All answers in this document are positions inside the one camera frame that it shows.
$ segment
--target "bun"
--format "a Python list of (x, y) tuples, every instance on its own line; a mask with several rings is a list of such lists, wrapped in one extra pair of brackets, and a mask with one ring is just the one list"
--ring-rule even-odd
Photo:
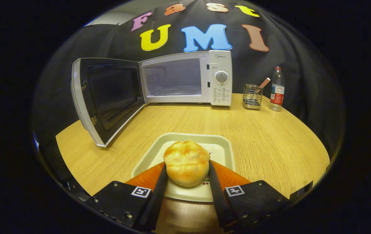
[(193, 141), (175, 142), (164, 153), (168, 177), (176, 184), (192, 187), (209, 172), (209, 152)]

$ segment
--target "red bottle label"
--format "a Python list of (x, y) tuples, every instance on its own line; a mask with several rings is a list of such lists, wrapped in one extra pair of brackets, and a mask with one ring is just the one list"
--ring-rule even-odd
[(282, 105), (282, 101), (284, 100), (284, 86), (280, 85), (272, 85), (271, 91), (271, 102), (277, 105)]

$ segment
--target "wire basket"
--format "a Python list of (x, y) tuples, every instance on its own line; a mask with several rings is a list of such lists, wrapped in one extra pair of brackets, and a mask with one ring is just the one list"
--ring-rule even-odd
[(260, 88), (258, 85), (246, 84), (243, 87), (243, 107), (259, 110), (262, 102), (262, 90), (263, 88)]

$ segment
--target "white tray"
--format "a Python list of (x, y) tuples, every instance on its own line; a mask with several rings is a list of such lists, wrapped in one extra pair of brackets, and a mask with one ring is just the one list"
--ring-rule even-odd
[[(211, 160), (226, 166), (232, 171), (235, 171), (232, 145), (228, 139), (216, 135), (166, 133), (159, 136), (151, 145), (151, 147), (133, 169), (131, 176), (135, 177), (150, 167), (163, 162), (164, 152), (168, 147), (177, 141), (183, 142), (187, 140), (194, 141), (209, 151)], [(208, 178), (206, 178), (206, 180), (198, 186), (192, 188), (182, 187), (169, 179), (165, 196), (184, 201), (213, 202), (210, 181), (208, 181)]]

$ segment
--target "wooden table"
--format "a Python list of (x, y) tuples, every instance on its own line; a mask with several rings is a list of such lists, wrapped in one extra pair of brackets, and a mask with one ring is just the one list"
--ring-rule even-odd
[[(110, 181), (127, 181), (141, 157), (158, 136), (168, 132), (221, 135), (232, 144), (236, 172), (250, 181), (268, 182), (290, 194), (325, 173), (329, 156), (317, 136), (299, 119), (282, 109), (242, 106), (242, 94), (232, 94), (230, 107), (192, 104), (147, 104), (107, 148), (94, 144), (80, 121), (57, 136), (65, 163), (75, 179), (94, 195)], [(221, 233), (212, 203), (165, 198), (158, 233)]]

